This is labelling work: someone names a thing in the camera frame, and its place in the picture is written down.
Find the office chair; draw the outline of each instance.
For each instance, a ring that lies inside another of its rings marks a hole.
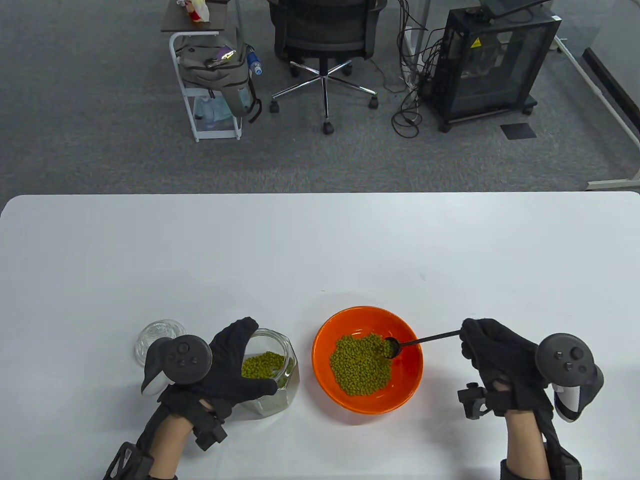
[[[279,58],[290,60],[293,77],[305,70],[314,75],[310,80],[286,88],[271,96],[269,111],[278,113],[277,99],[317,81],[322,83],[324,100],[323,132],[333,133],[329,121],[328,81],[371,95],[369,108],[378,108],[378,94],[373,90],[334,76],[342,71],[351,74],[351,59],[365,60],[373,55],[376,25],[387,0],[269,0],[271,21],[275,27],[274,50]],[[303,64],[304,58],[317,58],[319,70]],[[329,68],[329,60],[338,65]]]

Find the glass jar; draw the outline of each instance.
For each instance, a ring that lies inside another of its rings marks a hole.
[[[145,360],[147,359],[147,351],[153,342],[163,337],[174,339],[186,334],[187,331],[182,324],[175,320],[158,320],[151,322],[142,329],[142,332],[140,332],[136,339],[136,346],[134,348],[136,360],[144,367]]]
[[[298,391],[298,385],[300,385],[298,359],[293,351],[291,342],[281,333],[268,330],[267,328],[259,328],[256,330],[246,345],[244,359],[261,355],[268,351],[284,357],[282,368],[273,378],[278,384],[278,391],[275,395],[265,395],[264,397],[249,400],[241,404],[261,417],[269,417],[291,405],[293,397]]]

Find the spoon handle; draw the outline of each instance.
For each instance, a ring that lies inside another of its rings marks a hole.
[[[418,343],[431,342],[432,340],[446,339],[448,337],[457,337],[459,334],[460,334],[459,330],[454,330],[453,332],[439,333],[438,335],[432,335],[430,337],[424,337],[423,339],[411,340],[410,342],[401,343],[400,346],[401,347],[408,347],[408,346],[411,346],[411,345],[416,345]]]

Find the orange bowl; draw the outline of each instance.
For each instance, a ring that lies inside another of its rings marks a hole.
[[[399,342],[415,340],[411,328],[398,316],[377,307],[351,307],[336,313],[320,328],[314,341],[311,359],[318,383],[338,405],[356,413],[380,415],[404,405],[415,393],[422,379],[422,348],[406,348],[393,359],[391,381],[373,395],[351,397],[335,381],[329,359],[336,342],[345,335],[366,337],[370,333]]]

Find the forearm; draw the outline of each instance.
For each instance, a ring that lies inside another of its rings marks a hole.
[[[192,423],[184,417],[170,415],[158,427],[149,454],[154,464],[149,472],[150,477],[173,479],[178,463],[193,429]]]
[[[549,465],[542,434],[533,412],[508,411],[507,467],[518,477],[549,480]]]

